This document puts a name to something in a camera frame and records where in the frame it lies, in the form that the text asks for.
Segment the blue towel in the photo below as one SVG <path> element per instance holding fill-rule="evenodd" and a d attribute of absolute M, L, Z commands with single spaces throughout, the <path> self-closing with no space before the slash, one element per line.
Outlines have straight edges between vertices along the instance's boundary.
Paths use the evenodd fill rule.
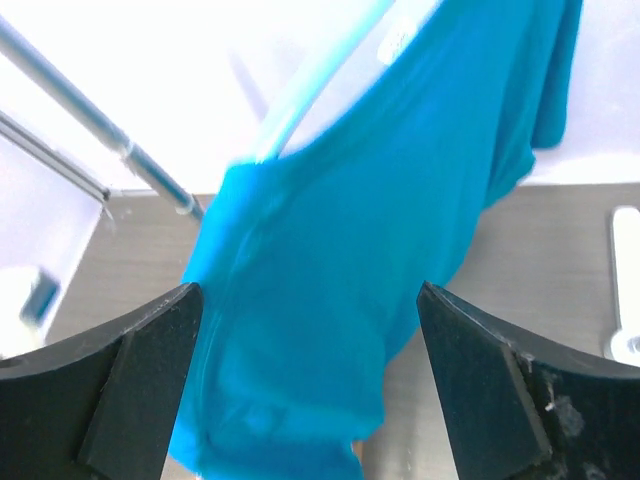
<path fill-rule="evenodd" d="M 174 458 L 207 480 L 363 478 L 351 442 L 383 422 L 422 282 L 451 279 L 563 135 L 581 4 L 444 0 L 319 138 L 228 170 L 184 275 L 205 311 Z"/>

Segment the teal fabric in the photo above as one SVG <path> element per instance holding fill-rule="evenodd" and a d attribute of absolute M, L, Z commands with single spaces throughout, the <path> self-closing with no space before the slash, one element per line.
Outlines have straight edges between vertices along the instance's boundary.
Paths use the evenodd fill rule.
<path fill-rule="evenodd" d="M 445 0 L 309 146 L 229 169 L 184 275 L 205 312 L 173 457 L 208 480 L 363 478 L 350 444 L 383 422 L 422 282 L 562 137 L 580 10 Z"/>

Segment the blue cloth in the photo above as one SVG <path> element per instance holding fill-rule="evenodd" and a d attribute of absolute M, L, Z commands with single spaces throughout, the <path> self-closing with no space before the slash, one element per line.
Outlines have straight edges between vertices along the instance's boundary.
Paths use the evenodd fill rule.
<path fill-rule="evenodd" d="M 309 146 L 229 169 L 184 275 L 205 312 L 174 458 L 207 480 L 363 478 L 351 442 L 383 422 L 422 282 L 451 279 L 562 137 L 580 10 L 445 0 Z"/>

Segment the white label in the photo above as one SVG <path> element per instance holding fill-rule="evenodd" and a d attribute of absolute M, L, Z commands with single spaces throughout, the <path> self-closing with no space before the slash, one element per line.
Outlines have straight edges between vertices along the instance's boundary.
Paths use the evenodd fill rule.
<path fill-rule="evenodd" d="M 378 60 L 391 65 L 413 40 L 418 31 L 416 23 L 408 17 L 399 19 L 389 30 L 378 48 Z"/>

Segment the wooden floor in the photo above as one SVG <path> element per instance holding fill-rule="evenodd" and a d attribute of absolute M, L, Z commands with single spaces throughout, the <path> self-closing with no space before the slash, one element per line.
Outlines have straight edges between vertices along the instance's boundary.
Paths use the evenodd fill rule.
<path fill-rule="evenodd" d="M 608 217 L 640 205 L 640 185 L 523 187 L 487 212 L 450 285 L 485 310 L 600 354 L 615 327 Z M 177 285 L 197 227 L 157 197 L 114 198 L 72 282 L 52 340 L 99 324 Z M 387 421 L 364 449 L 366 478 L 457 478 L 424 343 L 385 382 Z M 167 462 L 163 480 L 191 478 Z"/>

